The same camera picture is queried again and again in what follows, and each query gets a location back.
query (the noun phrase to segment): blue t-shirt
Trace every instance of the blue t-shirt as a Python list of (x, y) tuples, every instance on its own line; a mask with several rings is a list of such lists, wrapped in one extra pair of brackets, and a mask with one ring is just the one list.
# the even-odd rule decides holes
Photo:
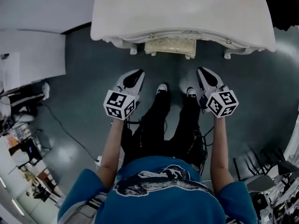
[(111, 190), (85, 169), (60, 208), (58, 220), (72, 205), (104, 192), (107, 198), (95, 224), (224, 224), (227, 217), (257, 223), (245, 183), (231, 183), (215, 196), (200, 181), (199, 172), (190, 164), (163, 156), (140, 158), (122, 167)]

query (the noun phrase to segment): black pants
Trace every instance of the black pants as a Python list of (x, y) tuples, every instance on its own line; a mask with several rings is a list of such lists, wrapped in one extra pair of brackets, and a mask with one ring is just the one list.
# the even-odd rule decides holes
[(169, 110), (170, 93), (162, 91), (156, 95), (134, 135), (124, 129), (121, 142), (125, 152), (124, 165), (137, 158), (157, 155), (175, 157), (200, 167), (204, 159), (201, 139), (196, 138), (200, 106), (195, 98), (186, 98), (176, 132), (167, 141), (164, 140), (164, 122)]

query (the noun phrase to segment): black sneaker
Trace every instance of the black sneaker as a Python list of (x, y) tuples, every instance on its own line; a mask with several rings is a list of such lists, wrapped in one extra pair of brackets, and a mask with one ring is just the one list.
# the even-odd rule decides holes
[(160, 84), (158, 89), (157, 89), (157, 94), (160, 93), (160, 92), (167, 92), (168, 91), (168, 87), (167, 87), (167, 84), (166, 83), (163, 83), (163, 84)]
[(187, 89), (187, 97), (197, 98), (196, 91), (193, 89), (193, 87), (189, 87)]

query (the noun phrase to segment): gray floor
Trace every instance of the gray floor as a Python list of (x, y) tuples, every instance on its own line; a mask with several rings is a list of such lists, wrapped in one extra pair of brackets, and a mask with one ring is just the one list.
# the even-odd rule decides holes
[[(240, 105), (227, 118), (230, 169), (232, 158), (250, 147), (281, 147), (290, 139), (299, 103), (299, 31), (275, 30), (277, 51), (254, 52), (223, 58), (224, 47), (215, 42), (197, 41), (195, 59), (183, 55), (159, 53), (146, 55), (143, 46), (135, 56), (111, 43), (92, 41), (90, 28), (67, 35), (66, 75), (49, 79), (50, 98), (45, 102), (65, 128), (90, 150), (94, 157), (102, 154), (110, 128), (103, 100), (117, 78), (133, 69), (144, 69), (145, 81), (140, 105), (131, 120), (140, 118), (151, 106), (157, 86), (167, 81), (172, 92), (171, 111), (167, 117), (165, 139), (170, 139), (178, 124), (181, 94), (188, 86), (199, 89), (196, 68), (216, 72), (234, 90)], [(43, 129), (40, 138), (52, 151), (44, 161), (64, 193), (68, 193), (83, 168), (96, 170), (88, 154), (60, 128), (45, 107), (39, 108), (35, 127)], [(202, 133), (213, 126), (212, 114), (202, 114)], [(212, 134), (207, 142), (212, 141)], [(209, 179), (209, 158), (203, 179)]]

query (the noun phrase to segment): person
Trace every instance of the person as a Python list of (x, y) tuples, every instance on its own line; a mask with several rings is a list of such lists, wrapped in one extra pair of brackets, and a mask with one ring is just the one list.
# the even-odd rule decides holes
[[(167, 84), (161, 84), (152, 107), (123, 145), (125, 158), (119, 171), (124, 121), (113, 120), (97, 175), (83, 170), (59, 210), (58, 223), (72, 223), (70, 210), (83, 210), (83, 206), (96, 210), (92, 216), (96, 224), (224, 224), (227, 217), (257, 223), (245, 183), (235, 182), (228, 171), (225, 118), (214, 118), (211, 191), (199, 173), (204, 152), (202, 143), (196, 141), (200, 106), (195, 90), (188, 88), (175, 134), (164, 141), (169, 110), (170, 91)], [(88, 216), (87, 211), (79, 212), (85, 214), (76, 216), (76, 223)]]

